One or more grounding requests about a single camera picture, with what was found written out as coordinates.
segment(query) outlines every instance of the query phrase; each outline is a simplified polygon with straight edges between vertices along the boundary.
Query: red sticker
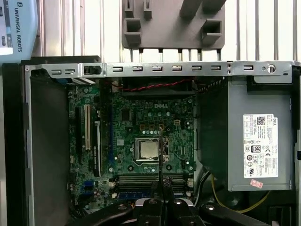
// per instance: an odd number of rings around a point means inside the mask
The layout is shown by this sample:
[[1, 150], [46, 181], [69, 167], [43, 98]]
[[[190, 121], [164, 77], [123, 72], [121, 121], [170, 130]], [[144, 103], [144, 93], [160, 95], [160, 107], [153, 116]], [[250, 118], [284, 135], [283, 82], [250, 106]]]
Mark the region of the red sticker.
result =
[[250, 185], [262, 189], [263, 183], [252, 179]]

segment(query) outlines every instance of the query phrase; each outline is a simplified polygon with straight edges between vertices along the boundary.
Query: expansion slot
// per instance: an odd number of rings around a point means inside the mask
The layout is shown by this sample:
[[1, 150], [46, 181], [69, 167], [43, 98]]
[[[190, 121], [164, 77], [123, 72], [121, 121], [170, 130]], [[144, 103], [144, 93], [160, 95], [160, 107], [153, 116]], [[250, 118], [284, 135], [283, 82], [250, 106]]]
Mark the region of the expansion slot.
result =
[[84, 105], [85, 109], [85, 147], [91, 150], [91, 105]]
[[100, 136], [100, 122], [96, 121], [93, 125], [93, 175], [94, 177], [101, 176], [101, 166], [102, 157], [100, 153], [100, 144], [101, 144], [101, 136]]
[[79, 159], [79, 164], [82, 165], [82, 134], [81, 134], [81, 108], [75, 108], [75, 149]]

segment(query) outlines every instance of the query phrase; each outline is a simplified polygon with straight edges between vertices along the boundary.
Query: dell logo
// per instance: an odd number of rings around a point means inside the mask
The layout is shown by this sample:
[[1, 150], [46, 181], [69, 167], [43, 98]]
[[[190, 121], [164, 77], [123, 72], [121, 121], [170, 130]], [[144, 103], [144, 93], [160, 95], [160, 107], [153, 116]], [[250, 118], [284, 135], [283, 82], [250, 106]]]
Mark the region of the dell logo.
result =
[[168, 108], [167, 104], [155, 104], [155, 108]]

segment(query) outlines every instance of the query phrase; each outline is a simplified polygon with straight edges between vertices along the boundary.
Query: gray plastic holder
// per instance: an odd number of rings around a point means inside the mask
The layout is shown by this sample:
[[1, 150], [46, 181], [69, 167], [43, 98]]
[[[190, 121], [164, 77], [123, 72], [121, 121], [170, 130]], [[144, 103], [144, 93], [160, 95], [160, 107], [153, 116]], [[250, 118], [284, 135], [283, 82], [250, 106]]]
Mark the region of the gray plastic holder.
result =
[[224, 46], [225, 0], [123, 0], [122, 3], [125, 48]]

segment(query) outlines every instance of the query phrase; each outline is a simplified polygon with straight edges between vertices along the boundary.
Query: sticker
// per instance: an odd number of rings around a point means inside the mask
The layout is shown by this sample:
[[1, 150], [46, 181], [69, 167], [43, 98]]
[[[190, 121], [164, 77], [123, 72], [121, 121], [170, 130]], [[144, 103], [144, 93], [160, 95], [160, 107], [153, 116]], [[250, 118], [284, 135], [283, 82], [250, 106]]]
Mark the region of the sticker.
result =
[[244, 178], [278, 177], [278, 118], [244, 115]]
[[262, 189], [263, 183], [252, 179], [250, 185]]

